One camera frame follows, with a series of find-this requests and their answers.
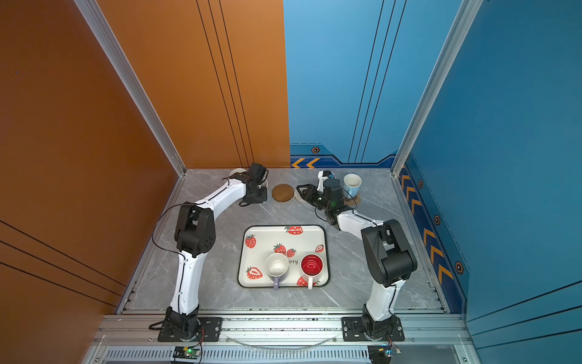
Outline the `paw shaped brown coaster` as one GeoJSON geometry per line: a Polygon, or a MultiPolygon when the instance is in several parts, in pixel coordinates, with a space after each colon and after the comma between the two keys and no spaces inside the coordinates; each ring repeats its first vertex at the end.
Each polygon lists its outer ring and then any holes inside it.
{"type": "Polygon", "coordinates": [[[356,208],[357,206],[359,206],[362,203],[362,199],[359,195],[355,196],[354,198],[352,197],[348,197],[348,198],[344,198],[344,203],[347,206],[356,208]]]}

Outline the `light wooden round coaster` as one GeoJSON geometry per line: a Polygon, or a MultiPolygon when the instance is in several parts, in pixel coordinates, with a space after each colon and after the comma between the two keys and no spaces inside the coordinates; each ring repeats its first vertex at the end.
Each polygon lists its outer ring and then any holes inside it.
{"type": "Polygon", "coordinates": [[[294,189],[289,184],[279,184],[272,190],[272,197],[279,203],[286,203],[294,197],[294,189]]]}

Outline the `light blue mug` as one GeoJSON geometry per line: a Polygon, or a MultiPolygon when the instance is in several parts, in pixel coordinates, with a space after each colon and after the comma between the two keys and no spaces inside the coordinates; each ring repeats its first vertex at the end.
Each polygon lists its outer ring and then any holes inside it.
{"type": "Polygon", "coordinates": [[[346,199],[356,198],[362,186],[362,178],[357,174],[346,174],[342,180],[343,194],[346,199]]]}

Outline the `red interior mug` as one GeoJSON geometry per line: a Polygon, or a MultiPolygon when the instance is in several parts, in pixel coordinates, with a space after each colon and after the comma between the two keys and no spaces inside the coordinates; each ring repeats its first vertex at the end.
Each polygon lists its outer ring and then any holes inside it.
{"type": "Polygon", "coordinates": [[[318,254],[309,253],[305,255],[300,262],[302,280],[306,287],[311,290],[324,271],[323,259],[318,254]]]}

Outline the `lavender mug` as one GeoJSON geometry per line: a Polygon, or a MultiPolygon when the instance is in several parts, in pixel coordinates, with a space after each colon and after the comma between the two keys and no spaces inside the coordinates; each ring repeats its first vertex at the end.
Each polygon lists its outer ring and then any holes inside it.
{"type": "Polygon", "coordinates": [[[265,271],[273,281],[273,289],[278,291],[289,271],[289,259],[283,253],[273,253],[265,260],[265,271]]]}

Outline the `white mug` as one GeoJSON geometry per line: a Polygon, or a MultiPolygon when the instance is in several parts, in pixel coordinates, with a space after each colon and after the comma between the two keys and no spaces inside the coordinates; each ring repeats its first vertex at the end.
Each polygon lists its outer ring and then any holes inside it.
{"type": "Polygon", "coordinates": [[[245,168],[235,168],[229,174],[229,178],[233,177],[235,174],[242,174],[245,173],[247,170],[245,168]]]}

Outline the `colourful zigzag rope coaster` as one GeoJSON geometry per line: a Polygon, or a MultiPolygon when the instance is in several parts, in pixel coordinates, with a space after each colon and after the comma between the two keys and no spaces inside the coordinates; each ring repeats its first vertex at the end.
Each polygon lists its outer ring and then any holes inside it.
{"type": "Polygon", "coordinates": [[[303,200],[303,198],[300,196],[300,193],[295,190],[294,191],[294,198],[299,201],[300,203],[306,203],[305,200],[303,200]]]}

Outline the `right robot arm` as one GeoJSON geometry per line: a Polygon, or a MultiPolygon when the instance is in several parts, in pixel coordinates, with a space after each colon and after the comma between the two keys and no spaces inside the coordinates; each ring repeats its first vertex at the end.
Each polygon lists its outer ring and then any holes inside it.
{"type": "Polygon", "coordinates": [[[418,262],[400,222],[375,220],[347,206],[336,178],[320,177],[317,185],[300,184],[296,191],[317,212],[325,214],[328,224],[359,238],[363,244],[374,284],[362,316],[342,319],[344,340],[403,342],[404,328],[394,306],[418,262]]]}

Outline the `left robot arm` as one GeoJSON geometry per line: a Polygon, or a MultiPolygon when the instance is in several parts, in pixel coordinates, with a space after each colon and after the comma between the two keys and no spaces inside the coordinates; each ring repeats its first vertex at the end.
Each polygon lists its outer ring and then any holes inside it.
{"type": "Polygon", "coordinates": [[[178,206],[174,240],[177,245],[179,268],[174,296],[159,326],[160,342],[194,341],[202,331],[199,323],[199,287],[203,265],[208,252],[216,242],[215,220],[238,202],[246,207],[264,203],[268,190],[264,186],[268,170],[253,163],[243,172],[233,172],[224,184],[201,200],[185,202],[178,206]]]}

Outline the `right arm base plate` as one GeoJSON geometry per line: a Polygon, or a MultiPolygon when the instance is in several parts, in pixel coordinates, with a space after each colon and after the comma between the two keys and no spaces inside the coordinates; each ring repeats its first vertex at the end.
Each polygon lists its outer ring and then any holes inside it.
{"type": "Polygon", "coordinates": [[[396,315],[381,322],[363,316],[343,317],[341,322],[344,341],[403,342],[406,339],[401,320],[396,315]]]}

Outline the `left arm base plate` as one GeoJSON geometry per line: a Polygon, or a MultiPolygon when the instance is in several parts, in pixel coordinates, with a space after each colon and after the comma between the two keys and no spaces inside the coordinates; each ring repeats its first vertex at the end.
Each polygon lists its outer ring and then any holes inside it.
{"type": "Polygon", "coordinates": [[[158,342],[218,342],[223,320],[220,317],[166,318],[162,321],[158,342]]]}

